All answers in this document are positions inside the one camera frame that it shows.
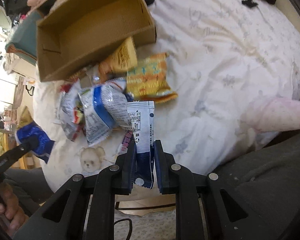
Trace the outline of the person's left hand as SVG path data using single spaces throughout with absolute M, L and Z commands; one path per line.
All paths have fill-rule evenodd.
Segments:
M 6 182 L 0 184 L 0 196 L 2 198 L 2 201 L 0 201 L 0 215 L 5 215 L 10 221 L 5 231 L 10 237 L 13 237 L 17 230 L 27 222 L 29 217 L 19 205 L 19 200 L 13 193 L 11 186 Z

